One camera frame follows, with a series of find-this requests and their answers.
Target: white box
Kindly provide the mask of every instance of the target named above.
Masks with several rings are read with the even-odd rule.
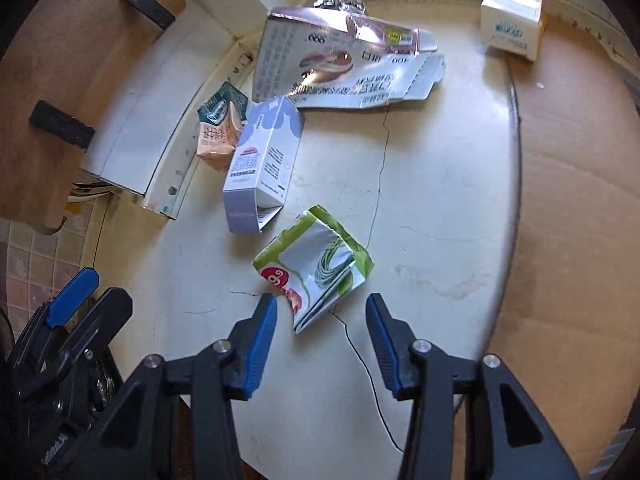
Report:
[[[482,43],[536,60],[545,28],[542,0],[483,0],[480,16]]]
[[[222,189],[232,233],[253,235],[284,205],[304,118],[286,97],[255,104]]]

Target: wooden floor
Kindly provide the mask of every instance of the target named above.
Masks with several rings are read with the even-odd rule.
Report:
[[[191,410],[187,404],[180,400],[180,420],[178,422],[180,434],[180,449],[178,450],[178,462],[180,465],[180,480],[193,479],[193,461],[191,453],[193,451],[193,431],[191,431]],[[267,480],[257,471],[254,471],[247,464],[242,462],[244,478],[246,480]]]

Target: white table surface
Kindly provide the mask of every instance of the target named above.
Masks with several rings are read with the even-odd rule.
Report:
[[[383,386],[366,297],[382,293],[418,337],[479,358],[508,270],[518,136],[506,64],[479,43],[479,7],[369,9],[436,35],[447,72],[426,102],[305,111],[286,205],[260,236],[228,232],[224,175],[201,163],[177,220],[114,198],[98,245],[101,288],[122,286],[134,300],[112,345],[124,376],[152,352],[195,354],[250,316],[269,290],[251,260],[302,210],[323,205],[368,245],[376,266],[339,319],[325,314],[295,336],[278,298],[260,389],[234,403],[242,458],[270,480],[395,478],[411,405]]]

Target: red circle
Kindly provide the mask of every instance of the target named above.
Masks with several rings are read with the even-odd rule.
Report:
[[[260,272],[260,275],[277,288],[283,288],[289,281],[289,273],[280,267],[267,267]]]

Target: cardboard sheet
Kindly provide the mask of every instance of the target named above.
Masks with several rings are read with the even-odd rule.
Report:
[[[172,13],[184,0],[158,0]],[[0,217],[62,220],[83,152],[31,128],[39,99],[96,127],[161,29],[121,0],[40,0],[0,60]]]
[[[640,383],[640,119],[582,30],[550,20],[538,60],[508,63],[521,121],[520,222],[488,351],[584,476]],[[457,420],[455,478],[463,428]]]

